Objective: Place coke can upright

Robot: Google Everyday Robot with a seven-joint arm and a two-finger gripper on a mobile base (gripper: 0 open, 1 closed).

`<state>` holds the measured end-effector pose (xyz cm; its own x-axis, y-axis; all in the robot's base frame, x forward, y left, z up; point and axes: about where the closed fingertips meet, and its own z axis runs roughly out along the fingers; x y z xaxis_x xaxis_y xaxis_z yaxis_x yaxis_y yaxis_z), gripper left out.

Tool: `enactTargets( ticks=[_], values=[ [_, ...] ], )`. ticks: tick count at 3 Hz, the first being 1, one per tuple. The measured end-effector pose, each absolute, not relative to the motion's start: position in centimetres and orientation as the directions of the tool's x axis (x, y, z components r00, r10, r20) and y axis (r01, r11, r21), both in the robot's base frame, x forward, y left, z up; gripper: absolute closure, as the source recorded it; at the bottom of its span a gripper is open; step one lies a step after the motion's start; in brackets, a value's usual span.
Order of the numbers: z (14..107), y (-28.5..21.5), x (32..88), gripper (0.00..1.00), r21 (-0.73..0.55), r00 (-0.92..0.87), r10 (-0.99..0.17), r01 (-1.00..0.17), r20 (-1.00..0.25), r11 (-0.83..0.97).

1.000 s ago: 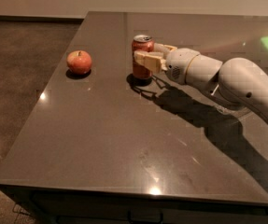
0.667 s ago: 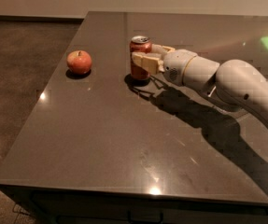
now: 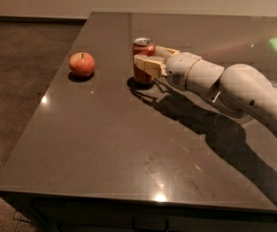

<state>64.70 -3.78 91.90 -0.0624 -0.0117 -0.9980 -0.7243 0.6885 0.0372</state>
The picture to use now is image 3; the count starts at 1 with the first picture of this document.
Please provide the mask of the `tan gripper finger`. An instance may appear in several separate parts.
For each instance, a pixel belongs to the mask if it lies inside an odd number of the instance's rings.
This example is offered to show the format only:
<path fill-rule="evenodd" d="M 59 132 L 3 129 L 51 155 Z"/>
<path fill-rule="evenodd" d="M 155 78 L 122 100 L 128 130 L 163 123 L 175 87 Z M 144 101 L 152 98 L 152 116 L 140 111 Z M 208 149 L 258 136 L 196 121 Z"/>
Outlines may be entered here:
<path fill-rule="evenodd" d="M 157 45 L 155 47 L 155 55 L 158 57 L 161 57 L 164 59 L 164 61 L 167 61 L 170 57 L 172 57 L 174 54 L 179 54 L 180 52 L 173 48 L 167 48 L 163 46 Z"/>
<path fill-rule="evenodd" d="M 136 79 L 160 78 L 167 75 L 163 58 L 137 54 L 133 57 L 134 77 Z"/>

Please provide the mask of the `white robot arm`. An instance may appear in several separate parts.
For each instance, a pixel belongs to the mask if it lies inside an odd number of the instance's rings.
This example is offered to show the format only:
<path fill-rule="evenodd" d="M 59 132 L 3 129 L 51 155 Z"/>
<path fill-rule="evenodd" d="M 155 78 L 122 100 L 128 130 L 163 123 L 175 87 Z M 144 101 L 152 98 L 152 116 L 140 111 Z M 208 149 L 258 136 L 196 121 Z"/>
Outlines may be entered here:
<path fill-rule="evenodd" d="M 154 56 L 136 54 L 134 65 L 170 86 L 198 95 L 226 115 L 250 115 L 277 137 L 277 87 L 246 64 L 228 68 L 189 52 L 158 46 Z"/>

